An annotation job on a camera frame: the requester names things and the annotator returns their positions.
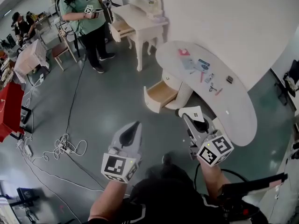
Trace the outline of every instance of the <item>power strip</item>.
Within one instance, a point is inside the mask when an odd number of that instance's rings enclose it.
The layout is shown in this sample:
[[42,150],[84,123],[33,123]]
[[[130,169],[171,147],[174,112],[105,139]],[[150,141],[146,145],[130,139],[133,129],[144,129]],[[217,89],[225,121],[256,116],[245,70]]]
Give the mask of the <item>power strip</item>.
[[58,148],[64,150],[67,154],[70,154],[70,152],[71,152],[71,150],[70,150],[68,147],[65,148],[65,147],[63,146],[63,144],[59,144],[59,145],[58,145]]
[[31,148],[29,147],[29,145],[25,146],[25,154],[27,155],[27,157],[31,158],[33,156],[33,153],[31,151]]
[[43,83],[43,74],[41,74],[39,78],[41,80],[41,83]]

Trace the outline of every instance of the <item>green t-shirt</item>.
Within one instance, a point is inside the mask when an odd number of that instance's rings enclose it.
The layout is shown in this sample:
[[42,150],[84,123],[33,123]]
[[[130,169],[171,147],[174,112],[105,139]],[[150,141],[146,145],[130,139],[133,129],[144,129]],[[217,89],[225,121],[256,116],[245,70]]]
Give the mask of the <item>green t-shirt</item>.
[[[92,5],[93,9],[101,9],[99,0],[75,0],[67,5],[64,0],[60,0],[59,7],[61,15],[68,13],[83,13],[87,5]],[[96,19],[83,19],[79,21],[70,21],[70,25],[78,36],[88,34],[105,23],[104,13],[101,12]]]

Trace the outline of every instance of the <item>person sitting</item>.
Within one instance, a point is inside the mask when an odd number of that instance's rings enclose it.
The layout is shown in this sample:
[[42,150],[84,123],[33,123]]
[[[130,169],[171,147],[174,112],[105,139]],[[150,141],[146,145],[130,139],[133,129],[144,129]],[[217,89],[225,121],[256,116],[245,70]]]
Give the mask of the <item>person sitting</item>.
[[36,24],[30,15],[26,16],[26,21],[24,17],[20,15],[18,12],[13,15],[13,23],[14,23],[14,33],[19,41],[23,41],[24,35],[27,38],[29,43],[33,43],[38,36],[34,30]]

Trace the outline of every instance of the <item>black cap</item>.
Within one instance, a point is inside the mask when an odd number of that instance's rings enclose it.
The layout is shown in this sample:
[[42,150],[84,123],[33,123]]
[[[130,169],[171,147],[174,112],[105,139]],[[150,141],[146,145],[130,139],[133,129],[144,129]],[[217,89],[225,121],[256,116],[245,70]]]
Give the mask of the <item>black cap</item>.
[[18,12],[14,13],[13,15],[13,21],[16,22],[19,18],[20,14]]

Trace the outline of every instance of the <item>wooden drawer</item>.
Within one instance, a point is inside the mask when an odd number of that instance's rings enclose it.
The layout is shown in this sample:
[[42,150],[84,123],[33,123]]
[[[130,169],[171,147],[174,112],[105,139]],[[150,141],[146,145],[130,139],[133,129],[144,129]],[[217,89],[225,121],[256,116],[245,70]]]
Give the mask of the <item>wooden drawer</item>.
[[155,113],[159,113],[161,108],[174,100],[178,94],[178,91],[169,87],[163,80],[149,89],[143,89],[145,104]]
[[115,23],[108,23],[112,37],[116,42],[121,42],[121,38],[132,35],[135,30],[131,28],[125,21],[116,21]]
[[178,91],[179,88],[181,87],[182,81],[175,78],[174,76],[172,76],[171,74],[167,73],[164,70],[162,72],[162,79],[170,88],[173,88],[176,91]]

